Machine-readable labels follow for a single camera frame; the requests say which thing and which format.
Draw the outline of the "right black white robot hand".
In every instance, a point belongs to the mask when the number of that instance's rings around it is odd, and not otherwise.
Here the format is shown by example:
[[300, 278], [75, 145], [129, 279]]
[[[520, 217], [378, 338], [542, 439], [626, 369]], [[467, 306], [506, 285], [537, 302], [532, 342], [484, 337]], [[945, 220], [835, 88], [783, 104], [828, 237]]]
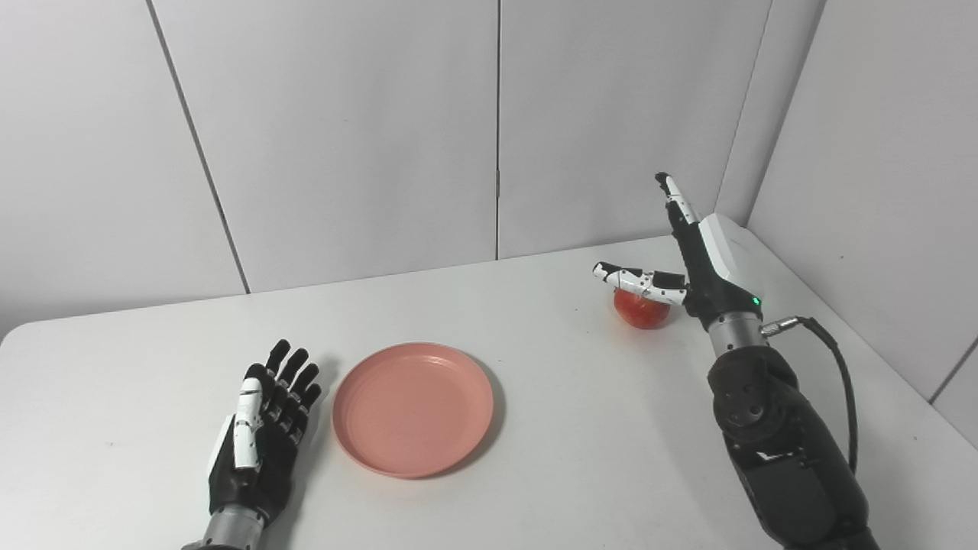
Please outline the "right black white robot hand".
[[700, 217], [667, 172], [656, 174], [685, 272], [646, 271], [598, 262], [591, 272], [605, 284], [650, 302], [684, 307], [705, 328], [734, 313], [763, 320], [763, 283], [750, 253], [738, 243], [743, 227], [719, 213]]

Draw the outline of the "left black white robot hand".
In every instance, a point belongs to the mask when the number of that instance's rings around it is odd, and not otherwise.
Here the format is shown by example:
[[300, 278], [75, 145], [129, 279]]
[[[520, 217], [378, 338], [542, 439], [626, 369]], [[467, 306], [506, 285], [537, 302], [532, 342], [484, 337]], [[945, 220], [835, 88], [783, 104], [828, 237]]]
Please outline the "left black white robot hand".
[[300, 445], [322, 395], [319, 373], [309, 352], [287, 340], [248, 367], [207, 477], [211, 514], [242, 507], [271, 523], [287, 507]]

